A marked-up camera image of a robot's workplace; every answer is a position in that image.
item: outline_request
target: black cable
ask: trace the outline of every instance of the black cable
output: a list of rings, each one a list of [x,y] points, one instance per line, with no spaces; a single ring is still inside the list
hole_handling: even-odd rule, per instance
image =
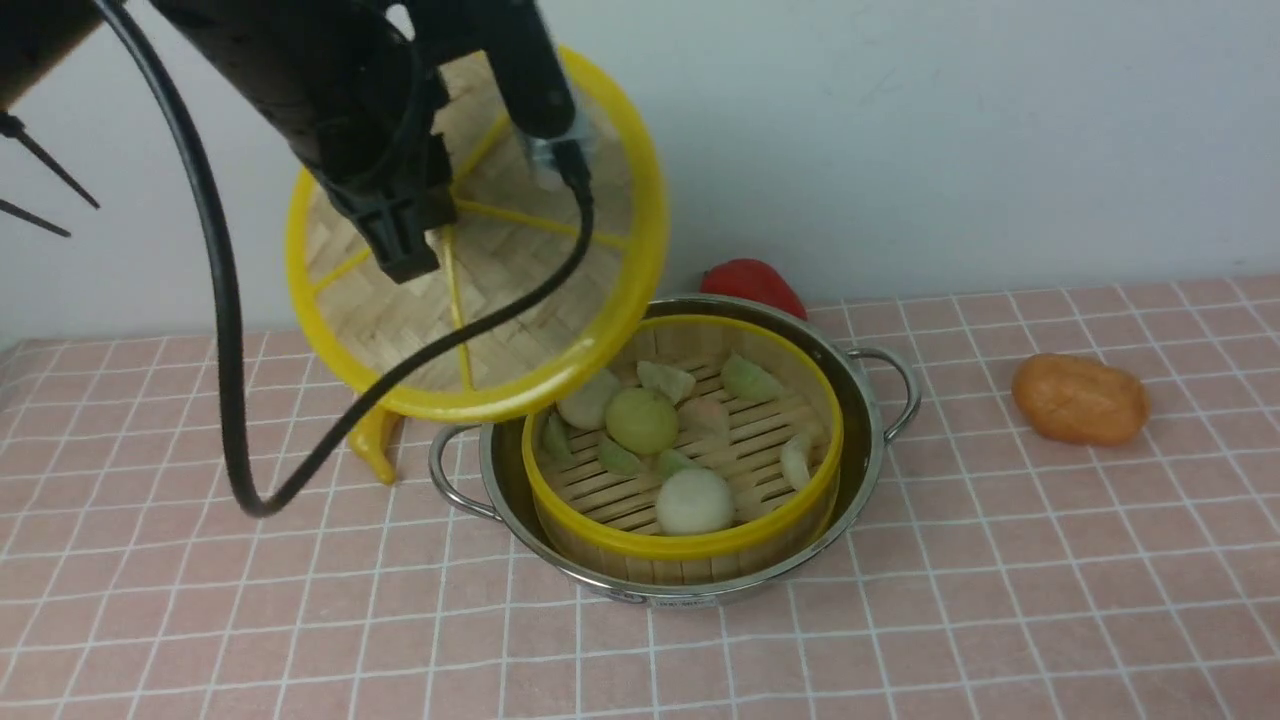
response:
[[[334,423],[289,479],[271,497],[264,500],[257,493],[248,456],[248,434],[244,418],[244,341],[241,320],[239,286],[236,279],[236,258],[232,252],[230,231],[223,213],[214,172],[209,165],[200,133],[187,111],[178,88],[156,55],[155,49],[133,18],[118,0],[93,0],[106,24],[128,49],[133,61],[146,77],[151,94],[160,104],[169,131],[178,143],[178,154],[187,170],[196,211],[205,232],[209,270],[214,283],[214,311],[218,328],[218,396],[221,411],[223,454],[236,502],[253,518],[270,518],[298,495],[316,474],[325,459],[338,447],[379,400],[403,382],[415,370],[458,345],[484,334],[547,300],[564,284],[586,256],[594,231],[595,211],[590,191],[590,172],[581,147],[576,142],[556,145],[554,154],[564,183],[572,190],[581,213],[581,228],[572,251],[564,263],[541,284],[479,320],[463,325],[449,334],[431,341],[426,347],[402,360],[361,395]]]

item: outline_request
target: stainless steel pot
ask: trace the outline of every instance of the stainless steel pot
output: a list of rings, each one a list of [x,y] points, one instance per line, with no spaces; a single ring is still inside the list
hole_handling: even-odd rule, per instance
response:
[[[431,443],[430,474],[444,498],[466,512],[497,520],[535,555],[552,564],[589,591],[632,605],[654,607],[703,607],[740,600],[764,583],[804,565],[827,548],[854,524],[879,479],[884,447],[911,421],[920,409],[920,389],[910,368],[897,355],[874,347],[841,352],[812,325],[778,310],[731,297],[689,295],[658,300],[646,316],[719,315],[755,323],[806,351],[827,374],[845,414],[845,447],[841,455],[840,491],[835,520],[813,544],[782,562],[750,575],[703,585],[652,585],[618,580],[582,568],[558,553],[548,542],[534,510],[532,491],[520,452],[524,419],[484,425],[480,433],[480,471],[493,505],[463,496],[444,473],[444,447],[470,427],[444,428]],[[867,380],[855,372],[850,359],[876,359],[892,365],[906,383],[906,406],[888,428],[872,405]]]

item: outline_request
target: white wall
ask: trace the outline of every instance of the white wall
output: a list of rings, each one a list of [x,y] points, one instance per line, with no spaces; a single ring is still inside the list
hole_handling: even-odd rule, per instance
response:
[[[543,4],[648,119],[672,287],[736,255],[776,263],[810,300],[1280,269],[1274,0]],[[288,324],[296,164],[131,5],[209,145],[246,313]],[[105,208],[0,145],[0,196],[77,233],[0,220],[0,332],[209,328],[186,182],[114,38],[91,37],[18,111]]]

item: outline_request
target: red pepper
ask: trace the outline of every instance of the red pepper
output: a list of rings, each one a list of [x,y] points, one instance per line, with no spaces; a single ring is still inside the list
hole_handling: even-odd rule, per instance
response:
[[[760,260],[740,258],[717,265],[703,275],[700,290],[710,295],[753,300],[790,313],[801,320],[809,319],[796,291],[791,290],[777,270]]]

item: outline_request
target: yellow rim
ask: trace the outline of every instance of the yellow rim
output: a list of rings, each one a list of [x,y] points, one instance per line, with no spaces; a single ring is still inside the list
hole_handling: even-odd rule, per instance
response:
[[[428,392],[401,386],[387,393],[380,401],[380,405],[388,410],[438,423],[495,423],[545,407],[576,389],[608,364],[631,338],[636,325],[644,318],[649,301],[658,290],[667,254],[669,219],[662,170],[653,141],[645,131],[639,111],[627,100],[621,87],[582,55],[563,47],[561,55],[568,76],[582,92],[604,109],[617,128],[630,165],[631,201],[632,208],[635,208],[631,232],[627,238],[604,237],[602,240],[602,242],[613,246],[625,240],[626,250],[620,269],[620,277],[625,282],[618,283],[617,291],[609,296],[595,319],[568,350],[534,372],[502,386],[484,389]],[[316,355],[339,379],[357,392],[364,392],[378,380],[379,373],[360,363],[338,341],[321,316],[315,296],[328,284],[325,281],[332,282],[332,278],[312,284],[307,274],[306,227],[315,186],[311,174],[302,170],[289,205],[284,245],[289,295],[298,315],[298,324]],[[468,211],[466,204],[461,205],[462,211]],[[470,209],[470,211],[485,210],[503,213],[502,209],[484,206]],[[571,231],[576,234],[577,228],[571,228]],[[356,258],[367,259],[367,254],[357,254]],[[351,263],[355,265],[358,261],[353,259]],[[470,375],[470,363],[463,361],[463,366],[466,369],[463,377],[466,378]]]
[[[832,478],[831,482],[838,483],[840,482],[840,475],[836,474]],[[808,539],[805,539],[804,547],[809,547],[810,544],[818,542],[818,538],[820,538],[827,532],[827,529],[831,527],[831,519],[836,516],[836,500],[837,500],[836,493],[831,493],[831,501],[827,502],[827,510],[822,514],[822,523],[819,523],[818,528],[814,529],[814,532],[809,534]],[[571,557],[571,555],[570,555],[571,551],[561,547],[561,543],[557,542],[556,538],[548,538],[548,542],[550,542],[552,548],[556,552],[559,552],[564,557]],[[708,560],[708,559],[705,559],[705,557],[695,557],[694,560]]]
[[[831,382],[818,368],[817,363],[805,355],[803,350],[787,342],[781,336],[762,327],[731,318],[717,318],[713,315],[667,315],[663,318],[644,320],[640,323],[640,328],[687,322],[718,323],[768,338],[785,347],[787,352],[795,356],[799,361],[804,363],[809,372],[817,375],[822,383],[823,396],[833,419],[831,442],[827,446],[827,454],[823,456],[822,462],[814,471],[813,480],[803,491],[797,492],[795,497],[785,502],[782,507],[778,507],[763,518],[751,520],[745,525],[739,525],[718,533],[708,533],[705,536],[641,536],[625,530],[617,530],[609,528],[608,525],[596,523],[595,520],[591,520],[586,515],[582,515],[570,507],[567,502],[556,495],[556,491],[553,491],[547,483],[547,478],[543,477],[543,471],[538,466],[538,457],[534,450],[536,447],[534,438],[536,418],[527,418],[521,432],[521,455],[525,460],[525,468],[529,471],[529,484],[534,488],[534,497],[541,505],[543,510],[550,514],[554,521],[596,547],[622,555],[630,555],[632,557],[643,557],[645,560],[705,560],[708,557],[732,555],[760,544],[762,542],[786,532],[787,528],[797,523],[800,518],[813,509],[813,505],[820,500],[823,491],[836,477],[836,470],[840,466],[840,448],[844,447],[845,443],[845,419],[840,410],[840,400],[836,397],[836,391],[831,387]],[[827,510],[824,514],[829,515],[831,511]]]

